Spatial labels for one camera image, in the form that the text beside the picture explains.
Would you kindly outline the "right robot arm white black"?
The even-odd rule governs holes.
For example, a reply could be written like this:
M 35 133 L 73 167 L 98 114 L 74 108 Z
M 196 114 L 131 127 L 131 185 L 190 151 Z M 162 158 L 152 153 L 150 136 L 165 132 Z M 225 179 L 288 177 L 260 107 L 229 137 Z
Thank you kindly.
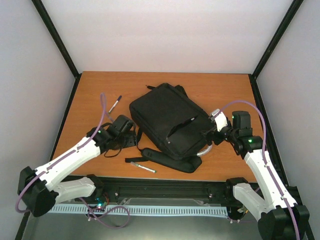
M 234 111 L 231 120 L 216 109 L 210 115 L 215 145 L 225 141 L 245 161 L 254 174 L 261 195 L 249 183 L 230 179 L 231 195 L 253 215 L 264 240 L 301 240 L 306 232 L 310 213 L 299 205 L 277 174 L 264 140 L 253 135 L 251 116 L 247 111 Z

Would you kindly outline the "black student backpack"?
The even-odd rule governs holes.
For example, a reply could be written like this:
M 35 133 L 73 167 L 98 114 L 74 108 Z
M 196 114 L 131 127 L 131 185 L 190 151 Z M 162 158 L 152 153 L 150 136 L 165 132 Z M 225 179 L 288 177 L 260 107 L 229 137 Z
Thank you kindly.
M 153 162 L 183 173 L 193 173 L 201 164 L 198 153 L 211 146 L 208 133 L 214 128 L 209 115 L 180 85 L 162 83 L 129 105 L 138 126 L 137 139 L 146 135 L 157 150 L 140 149 L 140 157 L 125 162 Z

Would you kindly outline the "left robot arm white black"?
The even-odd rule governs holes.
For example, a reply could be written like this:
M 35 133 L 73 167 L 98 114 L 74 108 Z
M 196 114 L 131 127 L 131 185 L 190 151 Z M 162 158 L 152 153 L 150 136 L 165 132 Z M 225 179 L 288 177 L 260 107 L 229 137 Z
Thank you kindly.
M 107 153 L 137 145 L 136 124 L 124 115 L 114 122 L 92 128 L 75 146 L 54 160 L 31 169 L 21 170 L 18 180 L 18 201 L 26 211 L 41 217 L 55 205 L 72 199 L 89 198 L 103 202 L 104 185 L 94 174 L 65 181 L 73 171 L 88 161 Z

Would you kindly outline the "silver pen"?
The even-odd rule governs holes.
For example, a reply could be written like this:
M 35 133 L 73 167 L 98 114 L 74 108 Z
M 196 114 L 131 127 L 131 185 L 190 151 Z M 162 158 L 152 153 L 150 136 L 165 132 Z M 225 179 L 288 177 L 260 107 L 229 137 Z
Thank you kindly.
M 151 173 L 154 173 L 154 174 L 157 172 L 157 171 L 154 170 L 154 169 L 148 168 L 148 167 L 146 167 L 146 166 L 143 166 L 143 165 L 138 164 L 138 163 L 133 162 L 133 161 L 131 161 L 130 164 L 133 165 L 133 166 L 135 166 L 135 167 L 137 167 L 137 168 L 146 170 L 146 171 L 151 172 Z

